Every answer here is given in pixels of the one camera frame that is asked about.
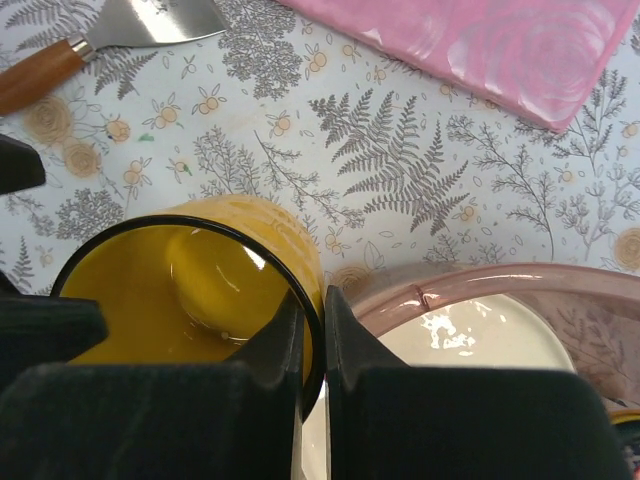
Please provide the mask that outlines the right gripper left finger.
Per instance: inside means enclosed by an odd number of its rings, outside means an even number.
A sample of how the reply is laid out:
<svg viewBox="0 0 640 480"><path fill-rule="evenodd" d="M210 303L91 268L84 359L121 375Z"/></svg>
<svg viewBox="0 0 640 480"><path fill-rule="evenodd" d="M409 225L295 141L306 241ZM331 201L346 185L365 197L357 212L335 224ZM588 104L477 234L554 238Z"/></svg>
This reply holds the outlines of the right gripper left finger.
<svg viewBox="0 0 640 480"><path fill-rule="evenodd" d="M221 363L30 367L1 388L1 475L299 479L303 326L287 294Z"/></svg>

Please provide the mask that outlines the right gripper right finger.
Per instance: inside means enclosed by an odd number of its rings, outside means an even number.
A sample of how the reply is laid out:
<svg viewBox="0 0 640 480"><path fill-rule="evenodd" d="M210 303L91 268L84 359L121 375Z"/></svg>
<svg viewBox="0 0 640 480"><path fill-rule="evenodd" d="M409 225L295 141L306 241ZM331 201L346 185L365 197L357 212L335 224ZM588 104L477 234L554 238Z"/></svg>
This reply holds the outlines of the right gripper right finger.
<svg viewBox="0 0 640 480"><path fill-rule="evenodd" d="M333 479L627 479L600 397L553 370L412 367L325 302Z"/></svg>

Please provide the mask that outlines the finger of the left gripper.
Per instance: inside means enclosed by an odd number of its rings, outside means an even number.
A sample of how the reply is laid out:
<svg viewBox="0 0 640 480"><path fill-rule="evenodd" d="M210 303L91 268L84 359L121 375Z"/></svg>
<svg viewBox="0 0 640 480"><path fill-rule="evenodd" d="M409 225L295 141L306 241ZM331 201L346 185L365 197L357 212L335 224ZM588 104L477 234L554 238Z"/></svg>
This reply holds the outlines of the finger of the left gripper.
<svg viewBox="0 0 640 480"><path fill-rule="evenodd" d="M109 334L91 300L30 295L1 297L1 388L24 370L67 362Z"/></svg>
<svg viewBox="0 0 640 480"><path fill-rule="evenodd" d="M1 135L0 168L2 195L35 188L46 182L46 173L38 152L6 135Z"/></svg>

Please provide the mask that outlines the yellow orange cup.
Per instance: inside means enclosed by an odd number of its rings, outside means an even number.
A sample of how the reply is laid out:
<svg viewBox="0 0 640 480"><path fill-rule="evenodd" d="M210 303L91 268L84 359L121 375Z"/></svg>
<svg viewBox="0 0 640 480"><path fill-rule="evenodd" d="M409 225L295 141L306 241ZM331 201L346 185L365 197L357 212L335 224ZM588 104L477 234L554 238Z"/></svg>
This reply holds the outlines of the yellow orange cup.
<svg viewBox="0 0 640 480"><path fill-rule="evenodd" d="M250 195L194 200L95 235L62 268L59 297L95 301L107 337L78 364L215 363L275 315L287 294L304 314L302 411L324 375L323 271L303 223Z"/></svg>

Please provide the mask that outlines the yellow bottom plate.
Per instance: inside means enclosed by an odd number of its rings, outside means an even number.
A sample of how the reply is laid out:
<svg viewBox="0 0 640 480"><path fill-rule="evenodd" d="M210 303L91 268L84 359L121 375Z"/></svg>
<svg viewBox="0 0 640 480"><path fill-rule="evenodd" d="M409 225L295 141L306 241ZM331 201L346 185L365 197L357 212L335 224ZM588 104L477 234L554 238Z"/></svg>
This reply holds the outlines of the yellow bottom plate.
<svg viewBox="0 0 640 480"><path fill-rule="evenodd" d="M576 371L546 320L506 295L443 307L375 337L413 366Z"/></svg>

